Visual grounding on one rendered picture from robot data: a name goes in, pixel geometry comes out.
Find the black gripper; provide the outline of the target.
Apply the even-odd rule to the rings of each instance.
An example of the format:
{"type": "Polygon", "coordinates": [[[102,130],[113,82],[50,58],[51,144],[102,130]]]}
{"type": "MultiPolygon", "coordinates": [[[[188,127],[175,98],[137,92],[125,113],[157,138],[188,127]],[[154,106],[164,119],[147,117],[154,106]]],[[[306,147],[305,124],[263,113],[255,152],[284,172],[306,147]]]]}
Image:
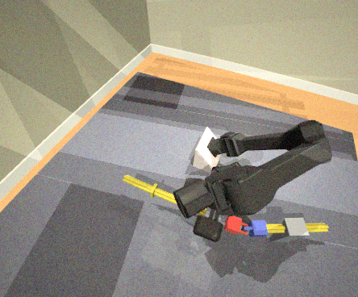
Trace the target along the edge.
{"type": "Polygon", "coordinates": [[[223,225],[219,222],[219,214],[217,212],[217,209],[213,206],[210,206],[210,209],[211,211],[209,218],[203,215],[198,215],[196,223],[194,225],[194,234],[203,237],[209,241],[216,242],[220,239],[223,225]],[[215,218],[214,213],[216,214],[215,218]]]}

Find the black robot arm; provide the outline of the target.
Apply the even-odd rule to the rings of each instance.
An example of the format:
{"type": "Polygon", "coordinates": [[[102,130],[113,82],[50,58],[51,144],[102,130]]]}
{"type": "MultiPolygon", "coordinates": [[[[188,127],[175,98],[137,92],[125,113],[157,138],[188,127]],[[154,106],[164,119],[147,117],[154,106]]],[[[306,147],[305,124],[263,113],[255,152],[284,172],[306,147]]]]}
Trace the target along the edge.
{"type": "Polygon", "coordinates": [[[278,188],[332,158],[323,124],[314,119],[287,132],[258,136],[227,132],[218,139],[212,136],[207,148],[214,157],[222,153],[238,157],[251,150],[288,152],[260,166],[241,166],[236,161],[215,168],[205,180],[187,178],[184,187],[173,192],[181,214],[187,219],[210,206],[219,215],[254,215],[272,202],[278,188]]]}

